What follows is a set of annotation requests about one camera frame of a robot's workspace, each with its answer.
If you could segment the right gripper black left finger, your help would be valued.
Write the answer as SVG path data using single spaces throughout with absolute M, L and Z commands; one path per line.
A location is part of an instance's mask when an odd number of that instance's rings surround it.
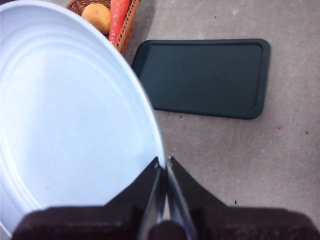
M 155 157 L 141 174 L 105 205 L 50 207 L 27 214 L 14 240 L 141 240 L 157 224 L 162 168 Z

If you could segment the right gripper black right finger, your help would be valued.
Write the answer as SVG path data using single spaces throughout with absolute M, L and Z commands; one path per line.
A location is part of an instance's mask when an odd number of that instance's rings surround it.
M 300 212 L 228 206 L 200 185 L 174 158 L 167 160 L 171 220 L 189 240 L 314 240 L 316 227 Z

